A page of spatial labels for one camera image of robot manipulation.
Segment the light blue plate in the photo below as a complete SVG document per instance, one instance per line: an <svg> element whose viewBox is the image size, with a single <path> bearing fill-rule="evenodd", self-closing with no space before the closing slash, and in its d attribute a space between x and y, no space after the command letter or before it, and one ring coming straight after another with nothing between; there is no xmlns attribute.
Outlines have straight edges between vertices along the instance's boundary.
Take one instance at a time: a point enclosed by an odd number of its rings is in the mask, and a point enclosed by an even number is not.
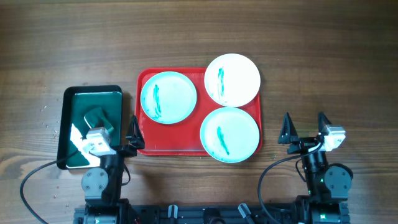
<svg viewBox="0 0 398 224"><path fill-rule="evenodd" d="M214 159L238 163L254 154L260 132L254 118L233 107L212 111L200 127L200 141L204 150Z"/></svg>
<svg viewBox="0 0 398 224"><path fill-rule="evenodd" d="M146 81L140 100L142 109L151 120L175 124L192 113L197 103L197 91L185 75L166 71Z"/></svg>

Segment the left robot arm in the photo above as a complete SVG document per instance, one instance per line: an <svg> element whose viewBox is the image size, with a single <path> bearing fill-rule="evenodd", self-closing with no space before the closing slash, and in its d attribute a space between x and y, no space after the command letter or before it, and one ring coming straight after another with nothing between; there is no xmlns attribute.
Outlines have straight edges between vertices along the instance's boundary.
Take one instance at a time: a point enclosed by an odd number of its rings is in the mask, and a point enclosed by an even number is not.
<svg viewBox="0 0 398 224"><path fill-rule="evenodd" d="M89 169L81 179L85 194L85 208L75 210L74 223L127 224L140 223L129 200L121 198L123 173L129 172L124 163L127 157L137 156L145 148L144 138L136 116L132 116L126 139L128 144L111 146L110 135L104 127L88 131L83 150L99 158L99 166Z"/></svg>

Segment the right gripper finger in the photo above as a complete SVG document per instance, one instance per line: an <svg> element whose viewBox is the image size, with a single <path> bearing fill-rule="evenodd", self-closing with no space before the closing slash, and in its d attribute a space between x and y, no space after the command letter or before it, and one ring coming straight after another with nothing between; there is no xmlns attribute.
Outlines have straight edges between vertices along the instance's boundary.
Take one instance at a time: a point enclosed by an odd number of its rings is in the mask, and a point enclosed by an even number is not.
<svg viewBox="0 0 398 224"><path fill-rule="evenodd" d="M324 114L324 112L319 112L318 114L318 132L319 133L324 133L325 130L324 128L327 125L331 125L331 121L326 117L326 115Z"/></svg>
<svg viewBox="0 0 398 224"><path fill-rule="evenodd" d="M286 113L284 115L284 120L282 124L282 129L279 134L278 143L279 144L292 144L299 142L299 136L293 124L293 121L289 115Z"/></svg>

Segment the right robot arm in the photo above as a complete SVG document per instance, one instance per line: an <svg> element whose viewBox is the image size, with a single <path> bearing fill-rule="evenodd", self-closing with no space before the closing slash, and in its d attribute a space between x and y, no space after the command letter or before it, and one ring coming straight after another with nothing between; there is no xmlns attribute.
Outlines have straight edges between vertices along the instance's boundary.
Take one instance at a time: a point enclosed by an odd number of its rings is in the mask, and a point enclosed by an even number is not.
<svg viewBox="0 0 398 224"><path fill-rule="evenodd" d="M353 171L339 163L330 164L326 153L337 149L346 131L333 125L324 113L318 114L318 134L300 138L293 121L284 115L279 144L287 144L288 154L298 155L308 195L296 197L291 207L292 223L349 223L348 199Z"/></svg>

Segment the white pink plate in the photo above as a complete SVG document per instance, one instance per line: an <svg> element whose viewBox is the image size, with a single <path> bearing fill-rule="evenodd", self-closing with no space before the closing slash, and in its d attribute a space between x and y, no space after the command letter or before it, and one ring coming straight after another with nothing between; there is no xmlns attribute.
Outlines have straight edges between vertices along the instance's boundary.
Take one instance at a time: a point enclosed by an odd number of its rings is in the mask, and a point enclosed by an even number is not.
<svg viewBox="0 0 398 224"><path fill-rule="evenodd" d="M204 76L206 92L222 106L240 107L257 95L261 85L259 69L240 54L224 54L210 62Z"/></svg>

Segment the green yellow sponge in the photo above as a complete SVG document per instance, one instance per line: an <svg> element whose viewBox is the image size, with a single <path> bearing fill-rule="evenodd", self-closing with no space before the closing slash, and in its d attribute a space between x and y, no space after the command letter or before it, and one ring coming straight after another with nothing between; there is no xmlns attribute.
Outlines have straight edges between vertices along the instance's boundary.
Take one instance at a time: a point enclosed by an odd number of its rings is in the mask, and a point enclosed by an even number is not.
<svg viewBox="0 0 398 224"><path fill-rule="evenodd" d="M104 128L109 134L114 131L114 126L106 118L101 107L93 108L83 118L90 129Z"/></svg>

